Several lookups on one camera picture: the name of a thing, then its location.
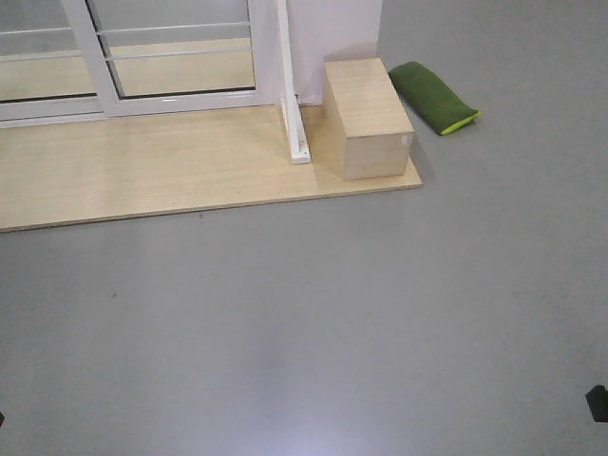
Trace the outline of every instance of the black object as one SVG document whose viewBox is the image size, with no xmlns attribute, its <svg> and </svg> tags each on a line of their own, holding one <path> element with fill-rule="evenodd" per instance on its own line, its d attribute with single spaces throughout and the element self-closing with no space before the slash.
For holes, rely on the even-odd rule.
<svg viewBox="0 0 608 456">
<path fill-rule="evenodd" d="M 602 385 L 597 385 L 587 394 L 587 404 L 596 423 L 608 423 L 608 391 Z"/>
</svg>

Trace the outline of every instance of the sliding glass door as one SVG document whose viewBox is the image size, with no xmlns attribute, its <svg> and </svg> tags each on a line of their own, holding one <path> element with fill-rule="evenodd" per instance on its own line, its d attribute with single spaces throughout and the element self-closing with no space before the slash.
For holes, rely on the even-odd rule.
<svg viewBox="0 0 608 456">
<path fill-rule="evenodd" d="M 274 19 L 272 0 L 0 0 L 0 120 L 271 104 Z"/>
<path fill-rule="evenodd" d="M 61 0 L 0 1 L 0 121 L 101 111 Z"/>
</svg>

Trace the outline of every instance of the wooden cube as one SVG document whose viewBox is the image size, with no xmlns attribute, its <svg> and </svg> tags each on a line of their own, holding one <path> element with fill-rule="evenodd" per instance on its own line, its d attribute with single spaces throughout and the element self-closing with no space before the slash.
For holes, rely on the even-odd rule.
<svg viewBox="0 0 608 456">
<path fill-rule="evenodd" d="M 344 179 L 401 176 L 414 130 L 378 58 L 327 62 L 323 104 Z"/>
</svg>

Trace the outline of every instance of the green cushion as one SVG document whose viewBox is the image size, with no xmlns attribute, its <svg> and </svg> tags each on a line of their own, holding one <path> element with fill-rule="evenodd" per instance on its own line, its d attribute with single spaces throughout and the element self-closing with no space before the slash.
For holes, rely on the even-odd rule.
<svg viewBox="0 0 608 456">
<path fill-rule="evenodd" d="M 397 91 L 439 135 L 452 133 L 482 115 L 418 62 L 398 66 L 389 76 Z"/>
</svg>

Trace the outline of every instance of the glass panel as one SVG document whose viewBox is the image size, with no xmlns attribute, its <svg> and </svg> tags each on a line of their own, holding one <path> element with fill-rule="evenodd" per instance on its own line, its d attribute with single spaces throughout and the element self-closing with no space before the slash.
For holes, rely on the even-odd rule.
<svg viewBox="0 0 608 456">
<path fill-rule="evenodd" d="M 253 89 L 247 0 L 89 0 L 121 98 Z"/>
<path fill-rule="evenodd" d="M 94 92 L 61 0 L 0 0 L 0 103 Z"/>
</svg>

